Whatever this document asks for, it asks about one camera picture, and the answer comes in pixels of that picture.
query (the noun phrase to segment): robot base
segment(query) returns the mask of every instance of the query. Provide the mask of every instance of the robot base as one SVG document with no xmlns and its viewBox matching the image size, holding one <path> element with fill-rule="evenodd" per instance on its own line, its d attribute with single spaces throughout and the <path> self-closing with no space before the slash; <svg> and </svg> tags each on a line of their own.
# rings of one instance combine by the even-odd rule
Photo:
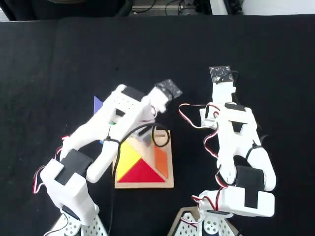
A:
<svg viewBox="0 0 315 236">
<path fill-rule="evenodd" d="M 199 224 L 195 224 L 197 226 L 195 228 L 181 221 L 181 217 L 188 222 L 197 221 L 198 208 L 195 206 L 181 208 L 167 236 L 236 236 L 238 234 L 237 229 L 223 218 L 208 216 Z"/>
<path fill-rule="evenodd" d="M 99 216 L 89 226 L 81 225 L 67 213 L 62 214 L 51 230 L 62 230 L 48 234 L 49 236 L 108 236 Z"/>
<path fill-rule="evenodd" d="M 155 141 L 162 145 L 167 140 L 165 130 L 155 130 Z M 173 188 L 171 141 L 157 147 L 148 136 L 147 142 L 128 138 L 121 147 L 116 172 L 115 188 Z"/>
</svg>

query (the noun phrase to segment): black fabric surface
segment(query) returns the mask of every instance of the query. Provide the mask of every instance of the black fabric surface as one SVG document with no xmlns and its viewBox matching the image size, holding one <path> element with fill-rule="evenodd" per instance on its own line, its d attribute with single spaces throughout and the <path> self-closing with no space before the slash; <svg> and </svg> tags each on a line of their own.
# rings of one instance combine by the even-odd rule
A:
<svg viewBox="0 0 315 236">
<path fill-rule="evenodd" d="M 191 194 L 218 189 L 215 160 L 177 112 L 206 103 L 208 66 L 239 71 L 238 98 L 270 137 L 264 146 L 277 175 L 275 215 L 234 216 L 243 235 L 312 234 L 315 16 L 65 19 L 0 24 L 0 232 L 43 235 L 58 209 L 32 176 L 60 137 L 93 114 L 118 84 L 148 93 L 171 78 L 184 94 L 157 121 L 172 130 L 174 189 L 116 190 L 115 235 L 166 235 Z M 199 122 L 198 110 L 187 115 Z M 94 158 L 100 144 L 83 153 Z M 89 192 L 108 227 L 110 170 Z"/>
</svg>

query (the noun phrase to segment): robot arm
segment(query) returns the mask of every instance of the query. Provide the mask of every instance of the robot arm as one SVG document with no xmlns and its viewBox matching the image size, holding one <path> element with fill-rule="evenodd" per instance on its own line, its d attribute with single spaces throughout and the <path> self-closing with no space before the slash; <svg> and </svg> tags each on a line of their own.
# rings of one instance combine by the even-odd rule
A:
<svg viewBox="0 0 315 236">
<path fill-rule="evenodd" d="M 220 111 L 215 116 L 218 110 L 214 107 L 200 109 L 201 123 L 204 127 L 218 129 L 218 176 L 227 188 L 218 195 L 219 209 L 203 201 L 199 204 L 200 214 L 217 215 L 219 210 L 223 218 L 233 214 L 270 217 L 274 214 L 275 199 L 267 191 L 275 188 L 276 175 L 258 138 L 255 118 L 250 108 L 232 102 L 236 89 L 229 66 L 210 67 L 210 74 L 213 104 Z M 235 166 L 236 155 L 245 158 L 250 167 Z M 217 194 L 218 191 L 204 191 L 199 197 L 216 199 Z"/>
<path fill-rule="evenodd" d="M 89 196 L 86 181 L 96 183 L 102 177 L 116 157 L 118 147 L 115 142 L 104 142 L 95 161 L 78 150 L 92 141 L 103 141 L 108 135 L 111 139 L 123 140 L 132 129 L 154 122 L 157 112 L 164 112 L 167 102 L 181 94 L 171 80 L 157 84 L 146 96 L 134 88 L 119 85 L 88 122 L 64 139 L 60 162 L 50 160 L 40 173 L 54 204 L 81 224 L 89 225 L 99 208 Z M 144 141 L 151 135 L 151 129 L 144 127 L 133 136 Z"/>
</svg>

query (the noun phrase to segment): wire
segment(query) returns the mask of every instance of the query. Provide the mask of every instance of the wire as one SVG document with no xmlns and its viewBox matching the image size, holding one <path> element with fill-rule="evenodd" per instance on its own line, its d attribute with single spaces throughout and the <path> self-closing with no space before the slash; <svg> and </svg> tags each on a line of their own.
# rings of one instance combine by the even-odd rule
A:
<svg viewBox="0 0 315 236">
<path fill-rule="evenodd" d="M 197 196 L 195 196 L 195 195 L 192 195 L 191 198 L 192 198 L 195 202 L 197 202 L 197 203 L 199 203 L 199 201 L 201 201 L 201 200 L 203 201 L 204 199 L 207 199 L 208 202 L 210 203 L 212 209 L 213 209 L 213 210 L 216 210 L 215 205 L 213 204 L 213 202 L 211 201 L 211 199 L 210 199 L 208 196 L 203 196 L 202 198 L 200 198 L 200 197 L 197 197 Z"/>
<path fill-rule="evenodd" d="M 203 146 L 204 148 L 206 149 L 207 152 L 209 152 L 213 157 L 215 157 L 216 159 L 218 158 L 218 155 L 216 153 L 214 153 L 210 148 L 207 147 L 207 141 L 211 138 L 213 138 L 214 136 L 217 135 L 219 131 L 219 124 L 217 123 L 217 128 L 215 129 L 215 131 L 212 133 L 212 134 L 209 134 L 208 136 L 206 136 L 202 143 L 203 143 Z"/>
<path fill-rule="evenodd" d="M 66 223 L 66 225 L 65 225 L 65 226 L 63 226 L 63 227 L 62 227 L 62 228 L 60 228 L 60 229 L 57 229 L 57 230 L 50 230 L 50 231 L 46 232 L 43 236 L 48 236 L 48 235 L 49 235 L 49 234 L 51 234 L 51 233 L 58 232 L 58 231 L 60 231 L 60 230 L 64 229 L 64 228 L 65 228 L 65 227 L 69 224 L 68 217 L 67 217 L 64 213 L 62 213 L 62 215 L 64 215 L 64 216 L 65 216 L 65 218 L 67 219 L 67 223 Z"/>
<path fill-rule="evenodd" d="M 220 187 L 216 196 L 216 211 L 219 210 L 219 196 L 220 196 L 220 192 L 223 189 L 223 187 Z"/>
<path fill-rule="evenodd" d="M 57 160 L 58 155 L 59 155 L 59 153 L 61 152 L 62 148 L 63 148 L 63 147 L 60 146 L 60 147 L 58 147 L 58 148 L 56 149 L 55 157 L 54 157 L 55 160 Z M 42 171 L 44 168 L 45 168 L 45 165 L 42 165 L 41 167 L 39 167 L 39 168 L 36 170 L 36 172 L 35 172 L 35 174 L 34 174 L 34 176 L 33 176 L 32 192 L 33 192 L 34 194 L 37 194 L 42 186 L 45 186 L 44 183 L 40 183 L 40 184 L 37 186 L 38 174 L 39 174 L 39 172 Z"/>
<path fill-rule="evenodd" d="M 155 131 L 155 130 L 156 130 L 156 126 L 152 128 L 152 135 L 151 135 L 152 141 L 153 141 L 154 145 L 157 146 L 157 147 L 159 147 L 159 148 L 162 148 L 162 147 L 166 146 L 166 145 L 169 143 L 170 139 L 171 139 L 168 130 L 165 129 L 165 132 L 166 132 L 166 135 L 167 135 L 167 140 L 166 140 L 166 142 L 165 142 L 164 144 L 162 144 L 162 145 L 159 145 L 159 144 L 156 143 L 156 140 L 155 140 L 155 137 L 154 137 L 154 131 Z"/>
<path fill-rule="evenodd" d="M 109 141 L 109 142 L 115 142 L 118 144 L 118 149 L 117 149 L 117 157 L 116 157 L 116 162 L 113 168 L 113 186 L 112 186 L 112 198 L 111 198 L 111 213 L 110 213 L 110 221 L 109 221 L 109 228 L 108 228 L 108 236 L 110 235 L 110 232 L 112 230 L 112 225 L 113 225 L 113 215 L 114 215 L 114 199 L 115 199 L 115 176 L 116 176 L 116 170 L 118 166 L 118 162 L 120 159 L 120 148 L 121 148 L 121 142 L 119 142 L 116 139 L 111 139 L 110 136 L 107 136 L 106 139 L 104 139 L 103 142 Z"/>
<path fill-rule="evenodd" d="M 224 183 L 224 181 L 221 180 L 221 178 L 219 177 L 219 173 L 220 173 L 221 166 L 222 166 L 222 165 L 219 166 L 218 171 L 217 171 L 217 173 L 215 174 L 215 179 L 216 179 L 216 182 L 218 183 L 218 185 L 219 185 L 220 187 L 222 187 L 222 188 L 227 188 L 228 185 L 227 185 L 226 183 Z"/>
<path fill-rule="evenodd" d="M 149 120 L 142 120 L 141 122 L 150 122 L 150 121 L 155 120 L 155 118 L 157 118 L 158 113 L 157 113 L 156 108 L 155 108 L 154 106 L 152 106 L 152 105 L 151 105 L 151 108 L 154 110 L 153 118 L 152 118 L 152 119 L 149 119 Z"/>
<path fill-rule="evenodd" d="M 195 224 L 200 224 L 202 222 L 202 220 L 189 222 L 182 217 L 181 217 L 181 221 L 183 221 L 184 223 L 189 224 L 195 228 L 197 228 L 197 226 L 195 226 Z"/>
<path fill-rule="evenodd" d="M 237 78 L 238 78 L 238 71 L 236 70 L 230 70 L 228 72 L 226 72 L 222 77 L 220 77 L 220 79 L 217 81 L 217 84 L 220 82 L 223 82 L 223 79 L 228 76 L 228 75 L 232 75 L 232 74 L 236 74 L 235 78 L 233 78 L 233 85 L 235 85 Z"/>
<path fill-rule="evenodd" d="M 192 127 L 196 128 L 196 129 L 206 129 L 206 128 L 210 128 L 211 126 L 196 126 L 194 123 L 192 123 L 192 121 L 181 111 L 181 107 L 182 106 L 192 106 L 192 107 L 204 107 L 204 106 L 210 106 L 210 107 L 214 107 L 216 108 L 218 111 L 220 111 L 220 109 L 215 106 L 212 105 L 211 103 L 208 103 L 207 105 L 191 105 L 189 103 L 182 103 L 181 105 L 179 105 L 178 107 L 178 112 L 181 115 L 182 118 L 184 118 Z"/>
<path fill-rule="evenodd" d="M 172 0 L 172 1 L 168 2 L 168 3 L 165 5 L 165 15 L 166 15 L 166 16 L 168 16 L 168 14 L 167 14 L 167 6 L 168 6 L 169 4 L 172 4 L 173 2 L 176 2 L 176 1 L 178 1 L 178 0 Z"/>
<path fill-rule="evenodd" d="M 37 178 L 38 178 L 38 173 L 44 169 L 45 166 L 41 166 L 37 169 L 37 171 L 35 172 L 34 176 L 33 176 L 33 188 L 32 188 L 32 192 L 33 194 L 36 194 L 39 192 L 41 186 L 45 185 L 44 183 L 41 183 L 39 186 L 37 186 Z"/>
<path fill-rule="evenodd" d="M 116 179 L 116 171 L 117 171 L 117 167 L 118 167 L 118 163 L 119 163 L 119 159 L 120 159 L 120 153 L 121 153 L 121 144 L 127 140 L 127 138 L 129 138 L 130 135 L 132 135 L 135 131 L 143 128 L 143 127 L 160 127 L 161 129 L 165 130 L 167 133 L 167 141 L 165 142 L 165 144 L 163 144 L 162 146 L 165 146 L 169 143 L 170 141 L 170 135 L 168 133 L 168 130 L 166 129 L 166 127 L 164 125 L 161 125 L 159 123 L 147 123 L 147 124 L 142 124 L 134 129 L 132 129 L 131 131 L 129 131 L 129 133 L 127 133 L 125 135 L 125 137 L 119 142 L 116 139 L 111 139 L 109 132 L 108 132 L 108 136 L 106 137 L 106 139 L 103 140 L 103 142 L 108 141 L 108 142 L 115 142 L 118 144 L 118 150 L 117 150 L 117 157 L 116 157 L 116 162 L 113 168 L 113 186 L 112 186 L 112 201 L 111 201 L 111 216 L 110 216 L 110 222 L 109 222 L 109 228 L 108 228 L 108 236 L 110 236 L 110 232 L 112 229 L 112 225 L 113 225 L 113 215 L 114 215 L 114 196 L 115 196 L 115 179 Z"/>
<path fill-rule="evenodd" d="M 146 12 L 146 11 L 150 10 L 152 7 L 154 7 L 154 5 L 156 4 L 156 2 L 157 2 L 157 0 L 153 0 L 152 5 L 151 5 L 149 8 L 145 9 L 145 10 L 141 10 L 141 11 L 132 10 L 132 12 L 134 12 L 134 13 L 143 13 L 143 12 Z"/>
</svg>

